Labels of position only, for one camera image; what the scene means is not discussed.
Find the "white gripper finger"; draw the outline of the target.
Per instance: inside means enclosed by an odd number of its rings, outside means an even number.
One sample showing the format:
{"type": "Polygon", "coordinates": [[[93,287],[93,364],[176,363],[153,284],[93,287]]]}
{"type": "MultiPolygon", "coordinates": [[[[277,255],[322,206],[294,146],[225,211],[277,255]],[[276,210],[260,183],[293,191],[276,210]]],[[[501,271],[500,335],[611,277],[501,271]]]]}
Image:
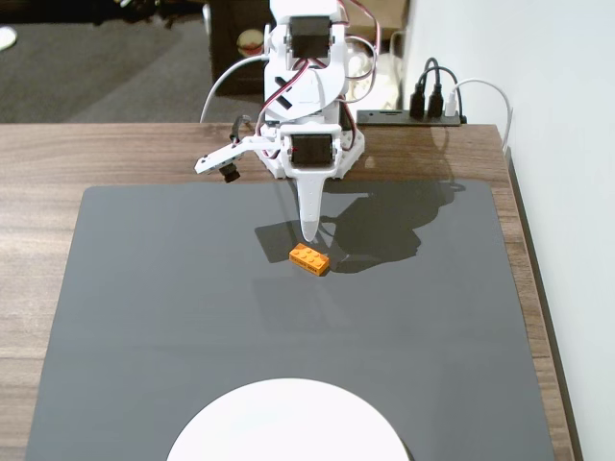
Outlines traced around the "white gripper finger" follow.
{"type": "Polygon", "coordinates": [[[321,217],[325,177],[300,177],[296,180],[302,235],[307,242],[316,237],[321,217]]]}

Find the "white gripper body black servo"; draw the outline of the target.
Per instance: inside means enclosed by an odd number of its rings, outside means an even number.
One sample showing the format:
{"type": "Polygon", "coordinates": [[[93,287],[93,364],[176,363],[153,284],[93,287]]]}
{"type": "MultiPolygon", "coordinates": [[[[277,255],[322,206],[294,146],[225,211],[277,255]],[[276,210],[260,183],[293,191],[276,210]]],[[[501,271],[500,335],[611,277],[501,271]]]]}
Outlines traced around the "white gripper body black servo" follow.
{"type": "Polygon", "coordinates": [[[292,179],[322,176],[332,178],[339,166],[341,127],[337,124],[282,125],[279,160],[292,179]]]}

